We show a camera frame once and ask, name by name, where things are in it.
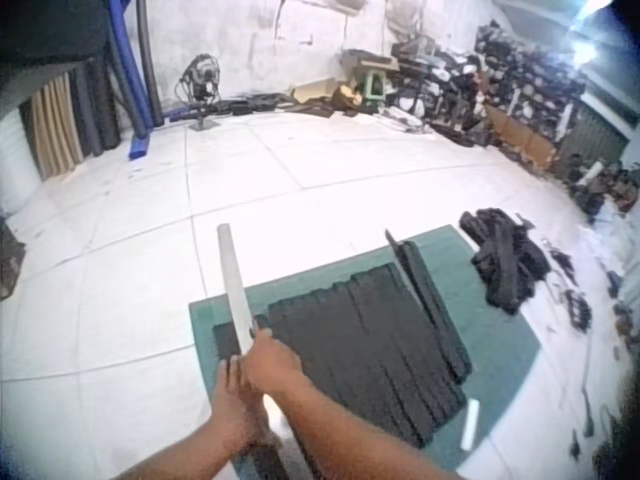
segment hand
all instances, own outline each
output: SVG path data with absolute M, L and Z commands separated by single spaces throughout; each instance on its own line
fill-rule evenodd
M 274 339 L 269 328 L 258 332 L 243 360 L 243 369 L 254 388 L 272 397 L 287 393 L 300 382 L 310 383 L 302 373 L 300 357 Z
M 234 355 L 218 364 L 216 390 L 211 401 L 209 424 L 229 457 L 251 444 L 270 443 L 273 433 L 262 394 L 247 382 L 240 359 Z

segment green cutting mat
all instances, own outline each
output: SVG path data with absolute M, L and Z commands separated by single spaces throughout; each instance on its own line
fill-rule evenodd
M 462 388 L 469 398 L 480 401 L 475 441 L 480 445 L 518 392 L 539 342 L 521 315 L 510 317 L 487 305 L 485 287 L 470 263 L 473 250 L 455 228 L 438 228 L 409 240 L 418 246 L 473 362 L 473 373 Z M 393 261 L 391 248 L 384 247 L 249 287 L 246 292 L 251 312 L 266 313 L 269 304 L 278 300 L 328 288 L 356 272 Z M 221 295 L 192 303 L 189 310 L 200 368 L 210 392 L 215 386 L 219 360 L 213 327 L 231 321 L 229 304 L 226 295 Z M 440 429 L 425 449 L 444 468 L 453 470 L 468 456 L 460 450 L 465 414 L 463 410 Z M 253 469 L 246 463 L 238 471 L 242 479 L 253 477 Z

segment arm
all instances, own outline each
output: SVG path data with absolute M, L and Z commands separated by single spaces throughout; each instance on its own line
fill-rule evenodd
M 218 365 L 209 420 L 187 438 L 132 467 L 118 480 L 207 479 L 268 432 L 262 395 L 253 391 L 237 357 Z
M 243 368 L 280 406 L 327 478 L 458 478 L 322 394 L 302 373 L 298 356 L 269 330 L 259 332 Z

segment white tile floor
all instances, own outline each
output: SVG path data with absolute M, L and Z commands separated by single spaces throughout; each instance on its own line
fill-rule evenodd
M 187 305 L 223 291 L 216 226 L 232 224 L 245 283 L 457 224 L 465 210 L 520 212 L 574 256 L 594 308 L 589 393 L 617 411 L 626 358 L 581 215 L 553 184 L 499 152 L 411 136 L 370 117 L 231 118 L 205 133 L 156 131 L 48 181 L 9 220 L 28 254 L 2 302 L 2 440 L 47 478 L 108 478 L 207 417 Z M 578 478 L 586 337 L 538 289 L 523 313 L 542 343 L 525 384 L 460 467 L 470 478 Z M 603 439 L 582 440 L 590 452 Z

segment forearm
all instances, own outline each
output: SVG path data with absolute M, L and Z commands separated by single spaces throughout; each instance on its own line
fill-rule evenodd
M 365 422 L 301 379 L 279 403 L 327 478 L 445 479 L 418 450 Z
M 117 480 L 211 480 L 235 454 L 211 421 L 117 477 Z

